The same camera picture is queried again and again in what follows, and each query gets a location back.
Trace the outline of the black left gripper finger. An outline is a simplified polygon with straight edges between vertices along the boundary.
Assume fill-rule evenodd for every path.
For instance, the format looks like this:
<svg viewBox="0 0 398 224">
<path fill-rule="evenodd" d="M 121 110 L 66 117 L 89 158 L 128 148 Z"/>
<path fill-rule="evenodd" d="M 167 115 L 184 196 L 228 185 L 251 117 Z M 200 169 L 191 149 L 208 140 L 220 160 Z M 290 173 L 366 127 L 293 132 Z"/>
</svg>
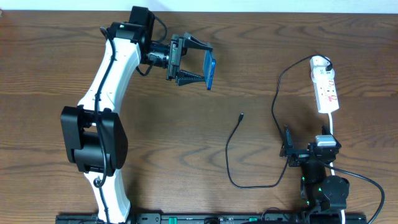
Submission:
<svg viewBox="0 0 398 224">
<path fill-rule="evenodd" d="M 188 49 L 198 49 L 198 50 L 209 50 L 212 51 L 213 47 L 209 44 L 205 44 L 189 34 L 188 32 L 184 33 L 183 35 L 183 47 Z"/>
<path fill-rule="evenodd" d="M 175 81 L 178 86 L 183 86 L 196 82 L 205 82 L 205 77 L 186 70 L 180 70 L 176 73 Z"/>
</svg>

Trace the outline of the blue Galaxy smartphone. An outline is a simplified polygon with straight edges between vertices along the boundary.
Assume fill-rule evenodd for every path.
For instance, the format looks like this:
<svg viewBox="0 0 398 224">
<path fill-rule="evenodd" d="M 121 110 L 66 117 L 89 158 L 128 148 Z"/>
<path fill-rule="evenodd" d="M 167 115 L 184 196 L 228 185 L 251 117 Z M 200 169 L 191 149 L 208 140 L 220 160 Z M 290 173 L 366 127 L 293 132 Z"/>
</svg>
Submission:
<svg viewBox="0 0 398 224">
<path fill-rule="evenodd" d="M 211 90 L 213 77 L 215 73 L 215 67 L 216 67 L 216 59 L 213 51 L 206 50 L 203 61 L 203 74 L 207 90 Z"/>
</svg>

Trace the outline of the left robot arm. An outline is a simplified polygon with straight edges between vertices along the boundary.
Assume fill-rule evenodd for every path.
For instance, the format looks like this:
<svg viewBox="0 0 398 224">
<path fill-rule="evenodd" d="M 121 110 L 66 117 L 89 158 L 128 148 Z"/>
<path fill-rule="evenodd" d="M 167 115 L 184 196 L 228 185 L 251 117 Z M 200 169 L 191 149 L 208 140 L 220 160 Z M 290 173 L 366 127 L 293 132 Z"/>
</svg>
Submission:
<svg viewBox="0 0 398 224">
<path fill-rule="evenodd" d="M 119 113 L 129 81 L 140 64 L 166 69 L 178 86 L 204 82 L 210 90 L 216 60 L 214 48 L 189 33 L 173 35 L 168 44 L 152 40 L 158 18 L 134 6 L 128 21 L 102 27 L 106 39 L 102 63 L 84 97 L 62 110 L 60 121 L 69 162 L 76 164 L 93 189 L 99 211 L 94 223 L 128 223 L 131 203 L 121 169 L 128 140 Z"/>
</svg>

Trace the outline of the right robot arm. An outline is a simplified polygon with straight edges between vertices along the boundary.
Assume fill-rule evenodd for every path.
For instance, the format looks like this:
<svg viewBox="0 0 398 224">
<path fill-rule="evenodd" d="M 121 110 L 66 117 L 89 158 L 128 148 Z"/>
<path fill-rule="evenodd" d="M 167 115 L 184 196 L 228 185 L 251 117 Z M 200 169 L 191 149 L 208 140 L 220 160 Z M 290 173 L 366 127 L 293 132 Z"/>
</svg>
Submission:
<svg viewBox="0 0 398 224">
<path fill-rule="evenodd" d="M 341 144 L 326 126 L 306 149 L 295 148 L 289 128 L 284 128 L 280 156 L 287 158 L 290 167 L 301 169 L 301 194 L 308 205 L 300 212 L 303 223 L 344 222 L 341 211 L 347 206 L 349 182 L 338 175 L 326 174 L 326 166 L 336 159 L 340 148 Z"/>
</svg>

